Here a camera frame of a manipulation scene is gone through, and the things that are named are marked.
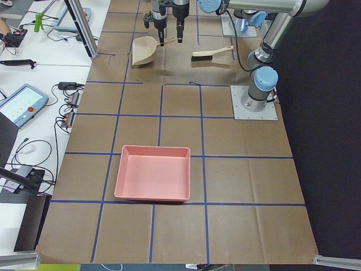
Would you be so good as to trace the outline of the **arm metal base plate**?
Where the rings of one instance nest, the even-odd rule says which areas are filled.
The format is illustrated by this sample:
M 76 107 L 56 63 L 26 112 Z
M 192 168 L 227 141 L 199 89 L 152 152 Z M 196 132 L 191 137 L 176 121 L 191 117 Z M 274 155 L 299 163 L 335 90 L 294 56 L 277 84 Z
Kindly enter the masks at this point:
M 235 23 L 235 28 L 237 30 L 237 36 L 241 38 L 255 38 L 257 37 L 257 31 L 255 27 L 247 26 L 245 19 L 239 19 L 232 16 L 232 19 Z M 221 16 L 222 23 L 222 34 L 224 37 L 234 37 L 235 32 L 231 22 L 231 19 L 228 15 Z
M 249 96 L 249 86 L 231 85 L 232 108 L 235 120 L 278 120 L 274 102 L 267 102 L 271 98 L 268 95 L 266 100 L 257 101 Z

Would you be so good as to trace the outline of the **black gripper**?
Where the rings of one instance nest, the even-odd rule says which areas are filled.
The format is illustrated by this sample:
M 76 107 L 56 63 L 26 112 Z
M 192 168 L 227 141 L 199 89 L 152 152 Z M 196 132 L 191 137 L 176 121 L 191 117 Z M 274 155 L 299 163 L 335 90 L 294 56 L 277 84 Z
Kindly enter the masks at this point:
M 168 9 L 177 19 L 177 41 L 183 42 L 184 21 L 189 16 L 189 1 L 151 1 L 152 10 L 145 14 L 143 21 L 144 26 L 149 28 L 150 23 L 154 23 L 158 28 L 160 46 L 165 45 L 165 17 Z

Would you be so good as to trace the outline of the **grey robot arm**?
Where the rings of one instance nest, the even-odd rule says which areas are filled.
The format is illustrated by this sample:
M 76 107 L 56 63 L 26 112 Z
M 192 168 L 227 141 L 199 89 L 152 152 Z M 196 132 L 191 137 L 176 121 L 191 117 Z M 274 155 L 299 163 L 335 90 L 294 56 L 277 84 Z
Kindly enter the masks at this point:
M 251 83 L 241 97 L 241 104 L 246 110 L 261 112 L 266 107 L 267 98 L 278 82 L 277 71 L 269 64 L 274 61 L 275 51 L 293 20 L 298 16 L 311 16 L 327 4 L 328 1 L 199 1 L 201 10 L 208 14 L 223 14 L 228 8 L 240 10 L 246 19 L 260 11 L 277 13 L 260 46 L 248 56 Z
M 146 28 L 153 23 L 159 34 L 160 45 L 165 44 L 165 28 L 167 27 L 166 12 L 168 8 L 172 9 L 173 16 L 177 19 L 177 41 L 183 42 L 184 21 L 189 16 L 189 1 L 152 1 L 152 11 L 145 14 L 143 21 Z M 226 12 L 227 1 L 200 1 L 199 6 L 205 13 L 215 12 L 221 15 Z M 237 10 L 234 9 L 234 18 L 236 19 L 236 30 L 240 33 L 247 27 L 258 27 L 265 20 L 267 13 L 265 11 Z

